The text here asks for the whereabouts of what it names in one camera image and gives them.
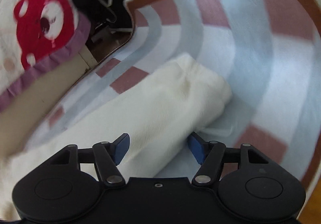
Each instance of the dark red nose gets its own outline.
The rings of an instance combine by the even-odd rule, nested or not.
[[[49,20],[45,17],[42,17],[40,19],[40,27],[41,27],[41,31],[44,33],[44,34],[47,34],[49,32],[49,29],[50,29],[50,23],[49,23]]]

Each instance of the white cloth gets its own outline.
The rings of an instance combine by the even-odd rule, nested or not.
[[[219,75],[184,54],[89,114],[51,142],[21,153],[0,169],[0,218],[14,185],[68,144],[89,148],[130,135],[118,166],[125,179],[153,177],[181,150],[186,137],[220,116],[231,89]],[[81,165],[96,177],[93,165]]]

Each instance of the wooden floor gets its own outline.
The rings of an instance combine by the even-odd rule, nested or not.
[[[321,224],[321,179],[299,217],[302,224]]]

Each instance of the light blue stripe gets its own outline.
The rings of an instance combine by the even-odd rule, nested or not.
[[[104,77],[102,77],[92,88],[79,98],[79,100],[71,106],[65,113],[65,115],[54,125],[51,131],[46,135],[45,140],[56,136],[61,133],[73,118],[79,114],[88,104],[91,103],[106,87],[112,84],[117,78],[119,78],[130,67],[136,64],[139,60],[145,57],[158,43],[162,34],[162,23],[151,6],[146,6],[139,9],[139,11],[145,16],[148,22],[149,31],[147,38],[143,45],[139,47],[135,52],[122,60],[118,65],[113,67]]]
[[[281,166],[301,179],[312,159],[321,129],[321,39],[314,34],[314,57],[310,84],[298,126]]]
[[[222,117],[209,127],[233,127],[234,131],[226,138],[201,135],[206,140],[217,139],[231,147],[245,131],[266,92],[271,74],[273,46],[264,0],[220,2],[235,41],[233,69],[227,79],[233,91],[233,99]]]
[[[179,44],[171,56],[187,52],[197,59],[203,45],[203,21],[196,0],[174,0],[181,23]]]

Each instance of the bear ear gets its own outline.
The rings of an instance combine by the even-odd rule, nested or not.
[[[16,19],[16,21],[19,21],[25,13],[27,12],[28,6],[29,6],[30,0],[20,0],[13,10],[13,16]]]

